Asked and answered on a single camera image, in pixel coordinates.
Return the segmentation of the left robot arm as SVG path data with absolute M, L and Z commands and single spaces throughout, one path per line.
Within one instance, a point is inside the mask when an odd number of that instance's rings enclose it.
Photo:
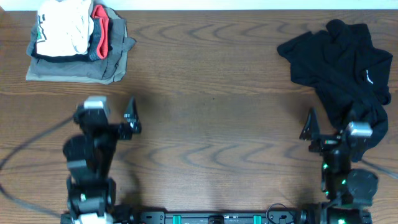
M 134 98 L 124 113 L 125 122 L 111 124 L 105 96 L 90 96 L 78 105 L 73 121 L 82 133 L 63 146 L 70 176 L 67 179 L 68 212 L 61 224 L 135 223 L 129 205 L 116 205 L 116 183 L 109 170 L 119 140 L 130 140 L 142 131 Z

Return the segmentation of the black t-shirt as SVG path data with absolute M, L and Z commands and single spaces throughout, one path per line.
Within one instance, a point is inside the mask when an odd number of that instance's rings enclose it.
M 325 30 L 306 32 L 279 45 L 277 52 L 290 62 L 292 82 L 315 89 L 335 129 L 344 129 L 355 119 L 370 124 L 371 138 L 352 161 L 359 162 L 381 142 L 389 128 L 384 106 L 391 102 L 393 56 L 373 46 L 367 24 L 334 19 Z

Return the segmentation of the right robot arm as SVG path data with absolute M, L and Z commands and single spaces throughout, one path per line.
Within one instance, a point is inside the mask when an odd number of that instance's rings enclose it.
M 369 123 L 350 121 L 333 135 L 320 133 L 316 111 L 311 108 L 300 134 L 310 141 L 309 152 L 322 157 L 321 190 L 327 202 L 307 205 L 297 215 L 297 223 L 371 224 L 368 208 L 378 190 L 378 176 L 366 169 L 354 169 L 352 156 L 364 149 L 373 130 Z

